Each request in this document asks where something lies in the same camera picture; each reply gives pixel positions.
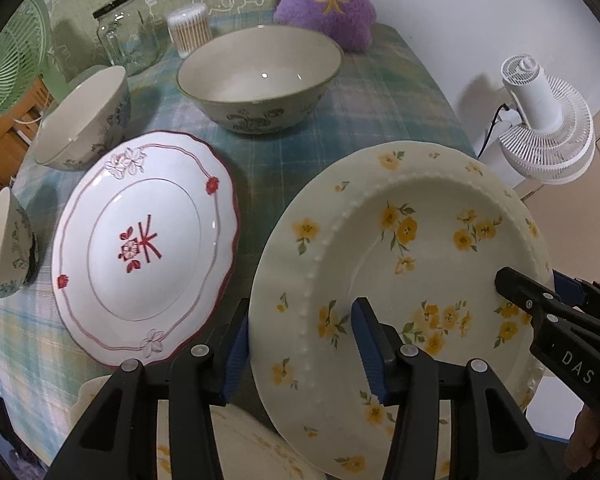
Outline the cream yellow-flower deep plate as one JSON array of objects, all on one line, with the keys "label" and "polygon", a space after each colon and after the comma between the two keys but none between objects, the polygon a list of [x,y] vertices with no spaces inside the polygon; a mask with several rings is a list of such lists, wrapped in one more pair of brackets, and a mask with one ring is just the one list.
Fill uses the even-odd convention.
[{"label": "cream yellow-flower deep plate", "polygon": [[277,431],[326,474],[381,477],[398,412],[365,377],[351,318],[360,297],[404,344],[443,362],[483,359],[528,405],[543,367],[529,315],[495,290],[504,266],[553,279],[532,215],[478,160],[404,141],[326,168],[278,220],[252,285],[251,370]]}]

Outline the white red-flower plate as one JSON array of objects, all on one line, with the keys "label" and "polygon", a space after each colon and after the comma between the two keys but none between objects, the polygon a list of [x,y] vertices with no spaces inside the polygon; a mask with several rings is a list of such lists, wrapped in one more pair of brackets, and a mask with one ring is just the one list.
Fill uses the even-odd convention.
[{"label": "white red-flower plate", "polygon": [[164,361],[211,318],[239,238],[234,181],[212,146],[154,131],[102,156],[72,191],[52,251],[56,306],[95,361]]}]

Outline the white floor fan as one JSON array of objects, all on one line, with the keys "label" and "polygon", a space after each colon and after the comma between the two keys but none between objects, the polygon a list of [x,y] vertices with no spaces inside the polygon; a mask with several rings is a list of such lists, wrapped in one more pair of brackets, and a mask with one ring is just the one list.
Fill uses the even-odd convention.
[{"label": "white floor fan", "polygon": [[509,165],[545,185],[580,178],[596,150],[594,118],[582,94],[569,82],[548,76],[528,54],[506,58],[501,76],[520,116],[519,124],[498,137]]}]

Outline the green desk fan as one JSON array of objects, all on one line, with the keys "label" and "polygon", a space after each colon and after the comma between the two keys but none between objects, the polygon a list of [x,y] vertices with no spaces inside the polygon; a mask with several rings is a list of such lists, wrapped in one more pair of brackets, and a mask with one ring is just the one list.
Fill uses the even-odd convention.
[{"label": "green desk fan", "polygon": [[50,53],[52,29],[43,0],[24,0],[0,33],[0,117],[7,114],[41,78],[53,99],[70,93]]}]

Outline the glass jar with lid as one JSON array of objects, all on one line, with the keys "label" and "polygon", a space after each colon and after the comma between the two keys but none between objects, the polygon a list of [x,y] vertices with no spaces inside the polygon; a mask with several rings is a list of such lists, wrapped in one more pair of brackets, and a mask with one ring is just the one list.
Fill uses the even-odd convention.
[{"label": "glass jar with lid", "polygon": [[111,0],[92,15],[111,65],[123,66],[134,76],[158,61],[160,44],[144,0]]}]

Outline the green-rim ceramic bowl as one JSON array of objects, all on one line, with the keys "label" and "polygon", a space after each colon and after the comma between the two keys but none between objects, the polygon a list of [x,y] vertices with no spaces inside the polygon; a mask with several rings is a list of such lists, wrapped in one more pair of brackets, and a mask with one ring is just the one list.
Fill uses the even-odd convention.
[{"label": "green-rim ceramic bowl", "polygon": [[81,82],[42,121],[33,142],[37,164],[80,171],[122,140],[131,96],[122,66],[110,66]]},{"label": "green-rim ceramic bowl", "polygon": [[176,75],[212,122],[239,134],[278,133],[305,120],[340,72],[343,52],[314,30],[258,25],[211,40]]},{"label": "green-rim ceramic bowl", "polygon": [[30,281],[38,248],[27,211],[10,188],[0,192],[0,299]]}]

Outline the beige cabinet door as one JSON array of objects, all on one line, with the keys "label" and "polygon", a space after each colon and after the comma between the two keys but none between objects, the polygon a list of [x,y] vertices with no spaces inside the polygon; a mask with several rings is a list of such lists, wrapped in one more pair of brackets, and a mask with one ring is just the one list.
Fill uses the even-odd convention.
[{"label": "beige cabinet door", "polygon": [[556,186],[524,182],[517,192],[545,238],[553,268],[600,282],[600,111],[594,125],[594,160],[582,177]]}]

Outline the cotton swab container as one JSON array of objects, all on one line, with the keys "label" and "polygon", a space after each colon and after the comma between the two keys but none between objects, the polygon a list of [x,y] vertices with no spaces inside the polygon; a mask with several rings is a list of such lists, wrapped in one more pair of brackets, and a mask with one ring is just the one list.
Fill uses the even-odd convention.
[{"label": "cotton swab container", "polygon": [[166,16],[169,36],[180,58],[187,58],[212,40],[208,6],[193,3]]}]

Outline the large scalloped yellow-flower plate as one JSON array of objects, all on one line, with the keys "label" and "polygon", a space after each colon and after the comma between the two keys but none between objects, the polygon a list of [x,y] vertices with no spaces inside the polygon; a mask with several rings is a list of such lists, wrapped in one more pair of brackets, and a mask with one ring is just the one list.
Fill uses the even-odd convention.
[{"label": "large scalloped yellow-flower plate", "polygon": [[[69,411],[71,426],[109,377],[93,378],[79,388],[78,400]],[[238,406],[212,406],[211,416],[224,479],[327,479],[323,471]],[[166,400],[158,401],[156,452],[158,479],[172,479]]]}]

